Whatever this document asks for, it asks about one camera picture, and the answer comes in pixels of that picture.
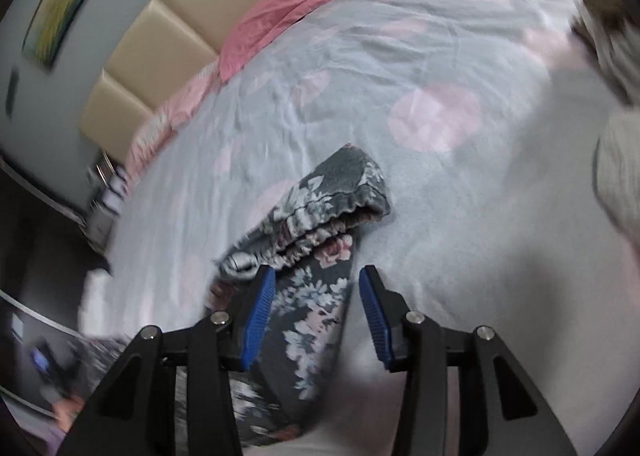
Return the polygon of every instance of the bed sheet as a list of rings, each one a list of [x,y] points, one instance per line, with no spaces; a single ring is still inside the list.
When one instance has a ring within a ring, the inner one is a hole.
[[[231,243],[354,143],[394,209],[354,266],[442,325],[493,325],[594,454],[640,384],[640,282],[593,195],[618,103],[570,37],[574,1],[334,0],[293,25],[138,186],[109,253],[109,331],[193,324]],[[318,428],[255,453],[389,454],[403,378],[377,362],[356,291]]]

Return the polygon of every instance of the wall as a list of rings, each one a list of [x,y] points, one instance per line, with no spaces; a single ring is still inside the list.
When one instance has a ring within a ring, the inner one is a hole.
[[[10,71],[20,71],[11,121],[0,112],[0,147],[34,178],[79,207],[90,188],[85,171],[97,147],[77,122],[100,69],[149,0],[85,0],[52,72],[21,55],[22,40],[40,0],[14,0],[0,22],[0,100]]]

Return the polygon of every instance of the headboard panel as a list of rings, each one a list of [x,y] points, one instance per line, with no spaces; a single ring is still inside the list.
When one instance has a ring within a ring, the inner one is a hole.
[[[258,0],[151,0],[104,65],[79,128],[124,162],[137,128],[203,66]]]

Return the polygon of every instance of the metal screw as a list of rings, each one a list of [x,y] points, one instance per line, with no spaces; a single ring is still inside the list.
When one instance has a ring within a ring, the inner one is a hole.
[[[495,337],[495,330],[490,326],[481,326],[476,330],[476,334],[482,340],[490,341]]]
[[[229,320],[229,314],[226,311],[215,311],[211,314],[211,322],[217,325],[226,324]]]
[[[145,341],[151,340],[156,335],[158,335],[158,328],[155,326],[145,326],[140,332],[140,337],[142,337]]]
[[[421,311],[415,310],[408,311],[405,317],[411,324],[422,324],[425,319],[425,316]]]

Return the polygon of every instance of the blue gripper pad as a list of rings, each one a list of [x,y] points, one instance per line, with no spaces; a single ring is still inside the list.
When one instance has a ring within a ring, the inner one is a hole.
[[[376,355],[388,370],[394,362],[394,354],[391,350],[391,329],[366,268],[360,271],[358,285]]]
[[[242,371],[248,371],[251,364],[260,353],[260,344],[264,337],[264,330],[269,320],[271,303],[276,292],[276,272],[270,267],[262,271],[262,282],[255,296],[254,307],[247,318],[242,351],[240,353],[240,365]]]

